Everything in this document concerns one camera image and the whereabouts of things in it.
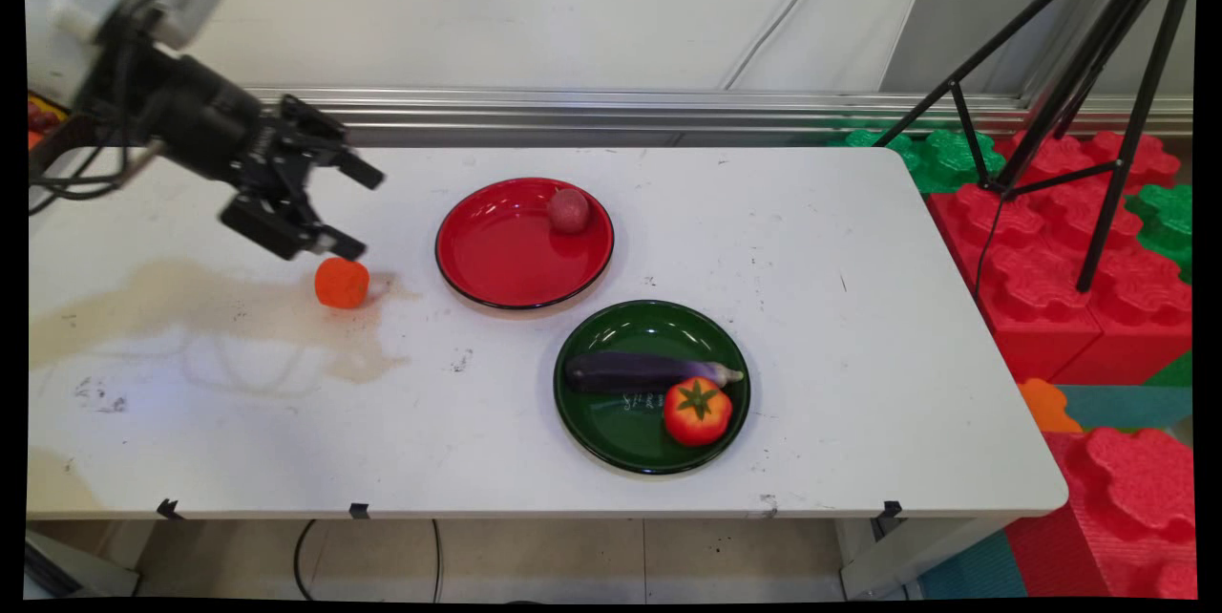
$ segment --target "orange foam block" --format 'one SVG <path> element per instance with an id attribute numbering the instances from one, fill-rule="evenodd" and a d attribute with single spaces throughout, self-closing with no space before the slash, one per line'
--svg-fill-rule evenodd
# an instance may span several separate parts
<path id="1" fill-rule="evenodd" d="M 1044 379 L 1028 379 L 1018 383 L 1018 391 L 1022 392 L 1023 401 L 1026 401 L 1026 408 L 1030 409 L 1040 431 L 1081 433 L 1081 425 L 1066 414 L 1069 399 L 1052 383 L 1045 382 Z"/>

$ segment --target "green plate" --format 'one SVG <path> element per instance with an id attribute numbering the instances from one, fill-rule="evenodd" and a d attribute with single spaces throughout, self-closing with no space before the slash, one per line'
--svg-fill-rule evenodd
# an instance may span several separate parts
<path id="1" fill-rule="evenodd" d="M 721 361 L 741 370 L 742 381 L 723 390 L 733 403 L 726 433 L 711 444 L 688 448 L 672 440 L 662 426 L 665 394 L 591 394 L 569 390 L 565 383 L 565 361 L 599 350 Z M 747 419 L 750 382 L 743 353 L 725 330 L 694 309 L 662 300 L 612 304 L 587 317 L 560 348 L 552 376 L 556 409 L 578 443 L 616 468 L 646 475 L 699 468 L 733 443 Z"/>

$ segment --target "eggplant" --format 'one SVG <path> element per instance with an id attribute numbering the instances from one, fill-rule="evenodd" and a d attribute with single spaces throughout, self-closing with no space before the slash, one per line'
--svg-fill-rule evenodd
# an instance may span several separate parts
<path id="1" fill-rule="evenodd" d="M 690 377 L 704 377 L 717 387 L 739 382 L 743 374 L 720 361 L 676 360 L 649 353 L 604 350 L 569 357 L 565 381 L 576 392 L 667 392 Z"/>

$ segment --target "floor tile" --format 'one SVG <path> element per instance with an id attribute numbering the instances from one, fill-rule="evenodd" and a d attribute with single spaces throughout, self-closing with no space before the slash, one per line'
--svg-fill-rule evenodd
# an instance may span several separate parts
<path id="1" fill-rule="evenodd" d="M 319 528 L 320 534 L 307 537 L 307 542 L 319 540 L 318 560 L 306 563 L 302 557 L 302 578 L 315 600 L 433 601 L 436 545 L 431 521 L 340 520 L 319 523 L 314 531 Z"/>
<path id="2" fill-rule="evenodd" d="M 444 520 L 442 603 L 642 603 L 639 520 Z"/>
<path id="3" fill-rule="evenodd" d="M 159 523 L 141 557 L 139 596 L 301 598 L 292 557 L 304 526 L 306 520 Z M 318 560 L 315 536 L 306 540 L 302 563 Z"/>
<path id="4" fill-rule="evenodd" d="M 646 520 L 649 603 L 843 601 L 831 520 Z"/>

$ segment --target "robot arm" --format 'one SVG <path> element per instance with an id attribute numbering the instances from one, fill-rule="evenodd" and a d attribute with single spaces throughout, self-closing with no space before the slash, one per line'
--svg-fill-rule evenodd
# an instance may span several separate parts
<path id="1" fill-rule="evenodd" d="M 159 48 L 186 46 L 219 2 L 26 0 L 29 89 L 72 105 L 73 118 L 116 126 L 125 169 L 127 144 L 149 143 L 200 177 L 230 183 L 237 192 L 221 222 L 275 255 L 332 252 L 354 260 L 364 244 L 323 225 L 306 195 L 314 166 L 335 166 L 367 188 L 381 182 L 345 143 L 345 126 L 292 95 L 264 110 L 194 59 Z M 32 172 L 31 186 L 64 195 L 72 183 Z"/>

